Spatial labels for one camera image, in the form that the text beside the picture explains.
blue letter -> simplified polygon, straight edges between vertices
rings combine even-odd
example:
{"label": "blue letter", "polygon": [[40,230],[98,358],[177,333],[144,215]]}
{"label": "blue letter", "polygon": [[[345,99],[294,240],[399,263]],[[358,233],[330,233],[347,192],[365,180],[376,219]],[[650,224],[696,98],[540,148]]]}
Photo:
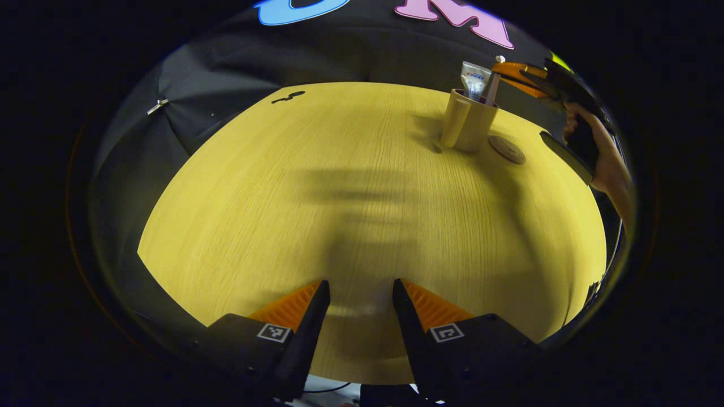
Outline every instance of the blue letter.
{"label": "blue letter", "polygon": [[321,16],[347,4],[350,0],[321,0],[307,7],[292,7],[292,0],[265,0],[254,7],[259,9],[259,22],[264,25],[284,25]]}

toothpaste tube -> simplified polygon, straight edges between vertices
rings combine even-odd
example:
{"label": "toothpaste tube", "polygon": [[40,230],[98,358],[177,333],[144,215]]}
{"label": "toothpaste tube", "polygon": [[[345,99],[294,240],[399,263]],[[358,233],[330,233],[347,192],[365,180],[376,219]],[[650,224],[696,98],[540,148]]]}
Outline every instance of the toothpaste tube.
{"label": "toothpaste tube", "polygon": [[480,101],[480,97],[483,96],[485,84],[488,82],[488,79],[490,79],[490,74],[492,74],[490,70],[471,64],[470,62],[463,62],[463,71],[460,73],[460,79],[465,86],[465,93],[463,95],[474,101]]}

round table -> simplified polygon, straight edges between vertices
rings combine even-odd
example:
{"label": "round table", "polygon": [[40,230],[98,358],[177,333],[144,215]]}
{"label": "round table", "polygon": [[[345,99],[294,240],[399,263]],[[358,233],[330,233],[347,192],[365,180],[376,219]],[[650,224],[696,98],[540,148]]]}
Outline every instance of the round table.
{"label": "round table", "polygon": [[207,326],[328,279],[310,373],[330,379],[413,382],[392,307],[398,277],[546,338],[605,270],[594,197],[540,127],[503,110],[490,135],[519,147],[524,164],[488,143],[478,154],[440,148],[448,96],[386,83],[277,91],[191,156],[139,256]]}

beige cup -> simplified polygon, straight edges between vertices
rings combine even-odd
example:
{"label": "beige cup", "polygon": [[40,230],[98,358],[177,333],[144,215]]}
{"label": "beige cup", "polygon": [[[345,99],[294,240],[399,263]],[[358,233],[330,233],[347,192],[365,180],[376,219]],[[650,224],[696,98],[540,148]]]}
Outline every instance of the beige cup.
{"label": "beige cup", "polygon": [[487,106],[463,96],[461,89],[450,91],[440,143],[466,153],[477,153],[495,119],[498,105]]}

metal clip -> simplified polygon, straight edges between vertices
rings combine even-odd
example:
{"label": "metal clip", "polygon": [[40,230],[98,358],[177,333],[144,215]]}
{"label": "metal clip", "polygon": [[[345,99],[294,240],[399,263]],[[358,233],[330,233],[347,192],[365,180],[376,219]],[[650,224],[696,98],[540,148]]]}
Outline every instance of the metal clip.
{"label": "metal clip", "polygon": [[155,112],[156,110],[160,109],[161,106],[169,103],[169,99],[158,100],[158,101],[156,101],[156,102],[157,102],[156,105],[155,105],[154,107],[150,108],[150,109],[148,110],[148,112],[146,112],[146,114],[147,114],[148,116],[151,116],[151,113],[153,113],[153,112]]}

